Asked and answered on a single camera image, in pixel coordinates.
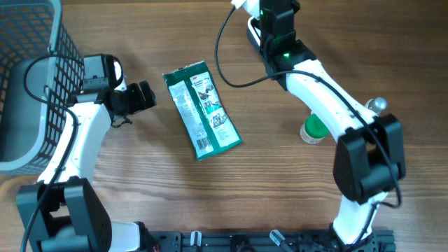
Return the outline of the green sponge package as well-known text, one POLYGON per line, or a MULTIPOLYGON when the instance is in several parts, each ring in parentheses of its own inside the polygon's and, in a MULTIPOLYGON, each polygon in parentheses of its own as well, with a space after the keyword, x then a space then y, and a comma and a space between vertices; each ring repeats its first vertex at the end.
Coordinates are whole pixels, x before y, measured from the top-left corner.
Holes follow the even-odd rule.
POLYGON ((221 154, 242 143, 221 103, 206 62, 165 73, 163 78, 198 160, 221 154))

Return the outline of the green lidded cup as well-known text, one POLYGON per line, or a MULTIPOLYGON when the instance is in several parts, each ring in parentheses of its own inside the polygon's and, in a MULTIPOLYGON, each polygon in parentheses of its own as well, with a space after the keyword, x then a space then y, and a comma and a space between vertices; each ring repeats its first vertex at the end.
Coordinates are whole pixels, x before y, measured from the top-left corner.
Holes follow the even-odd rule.
POLYGON ((329 135, 330 131, 319 117, 313 113, 300 128, 300 136, 308 144, 317 144, 329 135))

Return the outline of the yellow dish soap bottle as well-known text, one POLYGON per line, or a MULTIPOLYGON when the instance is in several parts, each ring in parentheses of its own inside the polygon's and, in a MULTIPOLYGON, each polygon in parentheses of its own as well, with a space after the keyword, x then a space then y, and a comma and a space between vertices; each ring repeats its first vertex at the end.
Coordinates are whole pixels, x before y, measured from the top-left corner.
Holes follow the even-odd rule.
POLYGON ((379 115, 387 107, 387 101, 383 97, 372 98, 367 101, 365 108, 379 115))

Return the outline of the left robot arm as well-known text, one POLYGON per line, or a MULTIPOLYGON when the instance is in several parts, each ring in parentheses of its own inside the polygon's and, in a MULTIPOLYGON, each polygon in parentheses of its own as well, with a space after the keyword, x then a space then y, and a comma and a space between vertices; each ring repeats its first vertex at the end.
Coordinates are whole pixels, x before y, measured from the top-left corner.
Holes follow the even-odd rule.
POLYGON ((66 57, 84 71, 80 88, 64 101, 44 87, 39 101, 66 115, 52 159, 34 185, 22 186, 17 208, 24 224, 21 251, 160 251, 161 245, 139 221, 111 221, 92 188, 102 141, 115 121, 156 105, 146 81, 125 84, 123 66, 112 55, 66 57))

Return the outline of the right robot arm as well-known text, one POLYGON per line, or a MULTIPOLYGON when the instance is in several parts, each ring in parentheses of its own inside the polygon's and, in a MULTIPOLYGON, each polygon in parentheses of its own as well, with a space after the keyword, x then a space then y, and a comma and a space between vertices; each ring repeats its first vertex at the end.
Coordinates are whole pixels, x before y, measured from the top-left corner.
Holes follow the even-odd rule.
POLYGON ((296 38, 297 1, 260 1, 258 50, 267 73, 301 99, 337 142, 333 177, 342 193, 332 232, 343 251, 372 240, 371 224, 406 175, 402 125, 344 91, 315 54, 296 38))

